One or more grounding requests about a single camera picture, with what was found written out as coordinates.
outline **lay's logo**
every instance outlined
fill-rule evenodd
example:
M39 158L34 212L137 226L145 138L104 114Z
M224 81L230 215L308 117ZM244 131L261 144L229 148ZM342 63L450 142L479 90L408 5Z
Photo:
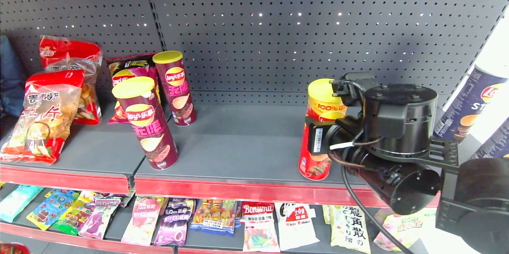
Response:
M491 98L497 93L498 89L502 86L502 84L494 84L491 86L488 86L482 90L480 94L480 98L485 102L489 103L491 101Z

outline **red snack bag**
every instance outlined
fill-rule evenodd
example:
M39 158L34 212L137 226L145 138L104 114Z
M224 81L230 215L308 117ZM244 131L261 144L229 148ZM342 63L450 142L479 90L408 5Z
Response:
M69 136L84 79L84 70L32 75L25 86L25 109L2 147L0 161L54 163Z
M39 43L42 67L45 71L83 69L85 82L74 121L79 124L97 125L101 122L95 85L102 63L101 48L94 43L42 35Z

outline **blue chip can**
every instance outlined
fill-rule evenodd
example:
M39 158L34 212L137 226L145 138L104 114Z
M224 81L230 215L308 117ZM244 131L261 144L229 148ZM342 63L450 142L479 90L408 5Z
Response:
M469 159L507 158L509 160L509 118Z
M462 142L506 81L507 78L487 73L478 66L474 67L463 89L436 123L433 132L435 138Z

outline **yellow lid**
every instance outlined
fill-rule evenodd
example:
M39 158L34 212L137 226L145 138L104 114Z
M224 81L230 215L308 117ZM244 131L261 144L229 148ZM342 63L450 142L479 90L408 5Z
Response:
M329 78L321 78L311 82L307 87L308 95L318 101L341 104L341 97L332 96L333 91L330 81Z
M129 99L149 93L154 89L155 82L147 76L128 78L117 83L111 90L117 99Z
M182 59L182 53L180 51L163 51L155 54L152 57L154 63L157 64L168 64Z

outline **snack bag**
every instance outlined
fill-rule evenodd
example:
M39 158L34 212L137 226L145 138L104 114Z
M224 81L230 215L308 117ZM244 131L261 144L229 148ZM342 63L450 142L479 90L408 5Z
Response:
M79 236L102 239L106 228L109 225L111 216L120 204L120 198L97 198L94 199L95 207L90 217L87 219L82 229L78 232Z
M168 245L183 246L186 242L187 221L191 219L196 201L185 198L173 198L169 202L159 225L155 246Z
M307 204L275 203L281 251L311 245L316 238L311 210Z
M371 254L364 213L356 206L330 205L330 246L345 247Z
M83 70L32 75L25 87L25 109L0 160L56 162L76 115L84 77Z
M274 226L274 204L243 202L244 252L281 252Z
M78 235L78 232L94 210L92 203L94 195L94 192L82 191L71 207L60 216L54 225L55 228L66 234Z
M424 208L410 215L391 214L385 218L383 227L408 248L420 238L422 231L434 225L435 215L435 208ZM401 251L382 233L379 233L373 242L387 251Z
M46 199L27 215L27 219L41 230L47 230L71 207L79 194L74 190L53 189L46 194Z
M91 42L42 35L39 52L42 67L47 72L60 70L85 71L85 83L74 121L87 125L99 124L101 109L97 100L95 85L97 73L102 63L101 48Z
M122 236L122 243L150 245L163 201L164 198L155 196L136 197L132 218Z
M201 200L191 230L233 236L235 231L235 200Z
M137 54L137 55L129 55L124 57L115 57L106 59L106 63L108 64L109 72L111 73L111 81L113 86L117 85L117 83L122 82L128 78L138 77L138 76L147 76L154 80L156 86L156 94L161 102L161 98L159 96L159 86L157 83L157 69L152 61L152 56L155 53L147 53L147 54ZM108 124L129 124L129 120L127 119L127 115L120 106L120 103L117 101L115 104L115 114L109 120Z
M12 223L14 218L27 207L44 187L34 185L19 185L2 202L0 202L0 219Z

